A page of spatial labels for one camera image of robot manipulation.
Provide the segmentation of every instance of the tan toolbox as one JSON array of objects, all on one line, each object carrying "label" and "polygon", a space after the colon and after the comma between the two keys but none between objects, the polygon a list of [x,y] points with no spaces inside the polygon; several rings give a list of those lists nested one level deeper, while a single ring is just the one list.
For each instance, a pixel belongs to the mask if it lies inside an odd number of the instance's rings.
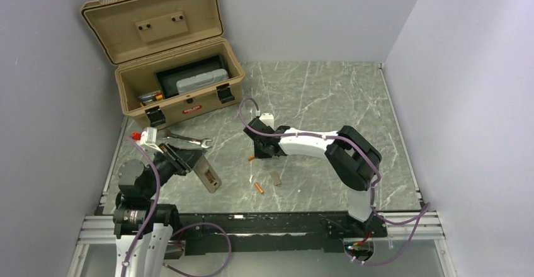
[{"label": "tan toolbox", "polygon": [[[91,1],[83,18],[118,66],[115,79],[124,115],[141,127],[164,128],[242,99],[243,68],[224,38],[217,0]],[[159,90],[155,72],[220,55],[228,80],[142,106]]]}]

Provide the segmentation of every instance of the marble surface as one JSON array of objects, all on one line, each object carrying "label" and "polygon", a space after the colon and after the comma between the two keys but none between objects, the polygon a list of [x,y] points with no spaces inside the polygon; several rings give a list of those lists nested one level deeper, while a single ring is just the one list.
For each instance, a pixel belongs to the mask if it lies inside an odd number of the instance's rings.
[{"label": "marble surface", "polygon": [[[275,127],[325,132],[343,125],[355,127],[382,154],[383,180],[377,188],[381,210],[416,210],[415,185],[387,92],[376,63],[248,62],[244,95],[252,96],[262,112],[275,116]],[[246,106],[245,117],[252,114]],[[347,188],[330,164],[293,155],[248,161],[253,145],[242,131],[237,105],[181,122],[170,130],[196,138],[213,138],[207,159],[222,186],[210,194],[194,173],[174,176],[161,189],[160,203],[174,203],[180,212],[287,212],[347,209]],[[125,135],[141,128],[129,120]],[[170,140],[182,147],[194,145]],[[111,177],[104,214],[114,210],[118,167],[141,155],[123,140]],[[282,180],[273,186],[270,173]],[[254,187],[259,183],[264,194]]]}]

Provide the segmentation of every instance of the black latch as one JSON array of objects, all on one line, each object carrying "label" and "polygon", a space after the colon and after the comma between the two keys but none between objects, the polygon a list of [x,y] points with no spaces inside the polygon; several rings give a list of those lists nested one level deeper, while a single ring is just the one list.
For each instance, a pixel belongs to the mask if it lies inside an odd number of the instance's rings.
[{"label": "black latch", "polygon": [[236,97],[232,95],[232,91],[230,90],[230,84],[217,86],[217,96],[219,97],[220,102],[223,104],[236,99]]},{"label": "black latch", "polygon": [[161,124],[165,124],[165,115],[159,106],[145,110],[149,120],[151,121],[151,127],[156,127]]}]

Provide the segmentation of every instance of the gray wall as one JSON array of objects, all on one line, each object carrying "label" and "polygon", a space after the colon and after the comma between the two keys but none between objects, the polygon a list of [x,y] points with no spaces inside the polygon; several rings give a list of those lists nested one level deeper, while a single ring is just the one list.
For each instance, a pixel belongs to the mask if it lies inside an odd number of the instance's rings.
[{"label": "gray wall", "polygon": [[385,76],[459,276],[534,270],[534,0],[419,0]]},{"label": "gray wall", "polygon": [[220,0],[239,60],[384,62],[417,0]]},{"label": "gray wall", "polygon": [[122,120],[86,0],[0,0],[0,275],[65,276]]}]

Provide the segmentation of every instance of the open-end wrench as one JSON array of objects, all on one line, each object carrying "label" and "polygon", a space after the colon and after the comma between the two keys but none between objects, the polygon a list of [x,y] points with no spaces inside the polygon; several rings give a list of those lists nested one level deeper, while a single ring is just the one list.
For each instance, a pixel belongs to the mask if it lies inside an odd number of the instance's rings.
[{"label": "open-end wrench", "polygon": [[210,139],[210,138],[203,138],[201,140],[197,140],[196,138],[185,137],[185,136],[180,135],[180,134],[172,133],[168,129],[163,129],[162,131],[163,131],[163,134],[164,134],[164,136],[163,136],[164,139],[172,138],[172,139],[185,140],[186,142],[199,145],[200,147],[202,147],[204,149],[209,149],[209,148],[212,147],[212,146],[207,144],[208,142],[213,142],[213,140]]}]

